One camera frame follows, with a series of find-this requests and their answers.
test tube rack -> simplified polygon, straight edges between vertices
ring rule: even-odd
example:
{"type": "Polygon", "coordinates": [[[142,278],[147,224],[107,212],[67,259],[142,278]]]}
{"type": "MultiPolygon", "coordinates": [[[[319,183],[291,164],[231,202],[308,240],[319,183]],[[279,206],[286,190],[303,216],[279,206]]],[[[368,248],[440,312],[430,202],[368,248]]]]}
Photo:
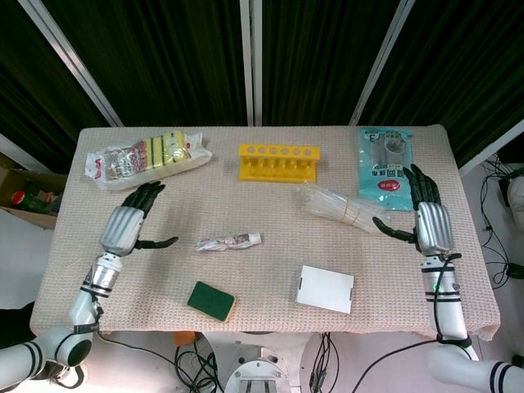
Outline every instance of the test tube rack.
{"type": "Polygon", "coordinates": [[[318,146],[242,144],[238,179],[244,182],[316,183],[318,146]]]}

orange object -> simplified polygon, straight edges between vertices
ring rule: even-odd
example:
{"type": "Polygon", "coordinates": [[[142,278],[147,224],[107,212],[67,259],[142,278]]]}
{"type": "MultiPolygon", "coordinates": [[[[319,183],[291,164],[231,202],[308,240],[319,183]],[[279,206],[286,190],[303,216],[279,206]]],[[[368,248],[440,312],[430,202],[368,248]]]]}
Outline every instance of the orange object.
{"type": "Polygon", "coordinates": [[[186,346],[197,340],[196,332],[175,332],[173,333],[174,346],[186,346]]]}

humanoid robot hand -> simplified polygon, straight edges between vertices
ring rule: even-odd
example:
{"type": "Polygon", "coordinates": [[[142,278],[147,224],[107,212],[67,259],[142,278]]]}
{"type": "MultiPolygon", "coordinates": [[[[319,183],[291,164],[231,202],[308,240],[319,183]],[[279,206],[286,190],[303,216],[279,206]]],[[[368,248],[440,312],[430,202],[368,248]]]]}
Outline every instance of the humanoid robot hand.
{"type": "Polygon", "coordinates": [[[415,164],[411,164],[411,170],[404,168],[404,174],[411,187],[415,210],[414,231],[409,233],[395,230],[377,217],[373,217],[373,222],[386,235],[413,243],[423,255],[448,253],[453,249],[453,237],[448,211],[440,203],[439,188],[433,179],[426,176],[415,164]]]}
{"type": "Polygon", "coordinates": [[[138,240],[144,219],[165,185],[160,182],[146,183],[125,198],[122,206],[113,210],[100,243],[106,252],[126,256],[134,248],[165,248],[175,243],[172,237],[162,242],[138,240]]]}

textured cloth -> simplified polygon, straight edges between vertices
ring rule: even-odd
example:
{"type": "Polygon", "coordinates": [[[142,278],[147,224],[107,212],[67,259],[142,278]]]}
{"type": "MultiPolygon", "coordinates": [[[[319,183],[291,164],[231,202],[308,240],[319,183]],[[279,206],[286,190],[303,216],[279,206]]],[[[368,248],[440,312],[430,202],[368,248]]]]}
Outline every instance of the textured cloth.
{"type": "MultiPolygon", "coordinates": [[[[237,181],[240,143],[316,145],[322,155],[318,184],[356,196],[357,127],[176,129],[202,132],[214,156],[200,168],[163,180],[166,188],[147,216],[141,239],[180,240],[164,250],[135,250],[123,259],[113,292],[103,303],[103,330],[434,335],[420,271],[423,257],[413,245],[300,212],[292,195],[297,185],[237,181]],[[202,238],[247,232],[261,232],[263,244],[240,251],[194,251],[202,238]],[[295,303],[303,264],[355,276],[351,314],[295,303]],[[199,280],[237,298],[226,323],[186,305],[199,280]]],[[[499,309],[446,131],[439,125],[409,129],[414,161],[438,184],[451,216],[455,250],[463,253],[455,265],[468,331],[490,339],[499,327],[499,309]]],[[[167,130],[171,129],[105,128],[81,133],[31,320],[36,332],[70,324],[67,311],[102,251],[98,242],[106,222],[131,192],[100,190],[84,176],[86,154],[167,130]]],[[[413,227],[410,212],[391,212],[391,220],[397,228],[413,227]]]]}

green scouring pad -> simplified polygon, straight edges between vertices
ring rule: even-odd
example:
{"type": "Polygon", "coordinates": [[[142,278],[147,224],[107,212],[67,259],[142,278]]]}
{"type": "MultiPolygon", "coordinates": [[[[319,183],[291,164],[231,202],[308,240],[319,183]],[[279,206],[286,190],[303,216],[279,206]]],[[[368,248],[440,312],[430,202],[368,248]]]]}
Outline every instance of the green scouring pad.
{"type": "Polygon", "coordinates": [[[234,304],[235,296],[210,287],[202,281],[196,283],[187,301],[187,305],[193,309],[218,319],[220,322],[228,319],[234,304]]]}

